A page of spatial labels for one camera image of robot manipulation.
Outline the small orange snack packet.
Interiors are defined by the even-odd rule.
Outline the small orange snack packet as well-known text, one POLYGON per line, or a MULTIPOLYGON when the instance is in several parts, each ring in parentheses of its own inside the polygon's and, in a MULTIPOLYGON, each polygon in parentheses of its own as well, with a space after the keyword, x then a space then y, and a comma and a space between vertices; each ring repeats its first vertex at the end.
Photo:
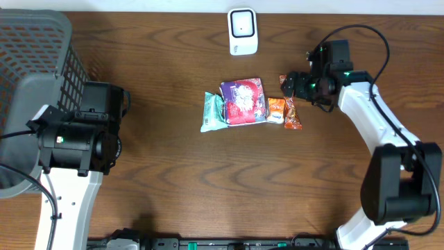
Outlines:
POLYGON ((284 105, 284 99, 268 98, 266 121, 268 123, 282 124, 284 122, 284 105))

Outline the red orange snack bag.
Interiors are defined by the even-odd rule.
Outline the red orange snack bag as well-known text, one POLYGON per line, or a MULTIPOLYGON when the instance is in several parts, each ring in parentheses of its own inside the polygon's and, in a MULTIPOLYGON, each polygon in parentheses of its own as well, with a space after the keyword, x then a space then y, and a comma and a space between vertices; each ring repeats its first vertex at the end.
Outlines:
POLYGON ((293 91, 292 90, 285 90, 282 91, 284 93, 284 127, 286 129, 293 129, 293 130, 302 130, 302 124, 300 123, 300 118, 297 114, 296 106, 294 103, 293 98, 293 91))

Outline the purple red noodle packet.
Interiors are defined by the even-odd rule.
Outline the purple red noodle packet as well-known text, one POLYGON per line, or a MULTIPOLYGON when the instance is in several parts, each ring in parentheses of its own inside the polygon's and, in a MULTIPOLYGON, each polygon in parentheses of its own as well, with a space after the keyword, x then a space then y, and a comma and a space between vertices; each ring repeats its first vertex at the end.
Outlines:
POLYGON ((266 102, 260 78, 222 82, 223 114, 228 126, 244 126, 266 121, 266 102))

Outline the teal white snack packet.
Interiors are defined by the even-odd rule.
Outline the teal white snack packet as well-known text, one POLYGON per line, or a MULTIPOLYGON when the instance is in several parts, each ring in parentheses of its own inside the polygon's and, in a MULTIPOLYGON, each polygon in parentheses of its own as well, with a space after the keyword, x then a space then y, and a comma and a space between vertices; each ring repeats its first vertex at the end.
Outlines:
POLYGON ((205 93, 201 133, 217 131, 228 127, 223 116, 223 109, 224 101, 219 95, 209 92, 205 93))

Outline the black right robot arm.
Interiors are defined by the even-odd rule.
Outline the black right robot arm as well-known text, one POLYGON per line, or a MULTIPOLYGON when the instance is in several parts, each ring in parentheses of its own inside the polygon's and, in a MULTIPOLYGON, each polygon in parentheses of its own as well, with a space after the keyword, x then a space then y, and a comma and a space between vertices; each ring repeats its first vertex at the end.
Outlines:
POLYGON ((442 151, 421 142, 390 111, 366 71, 353 68, 347 40, 323 42, 307 54, 310 71, 280 77, 285 97, 330 113, 339 108, 371 154, 361 186, 361 208, 336 230, 340 249, 376 249, 377 241, 422 217, 440 216, 442 151))

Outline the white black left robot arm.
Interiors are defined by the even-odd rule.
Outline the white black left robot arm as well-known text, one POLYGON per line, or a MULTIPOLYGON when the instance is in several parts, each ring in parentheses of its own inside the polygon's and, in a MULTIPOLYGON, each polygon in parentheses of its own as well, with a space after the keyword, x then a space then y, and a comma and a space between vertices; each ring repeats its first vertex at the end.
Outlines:
POLYGON ((87 82, 80 108, 44 105, 27 122, 36 132, 43 187, 36 249, 85 249, 103 177, 122 151, 119 129, 130 110, 123 88, 87 82))

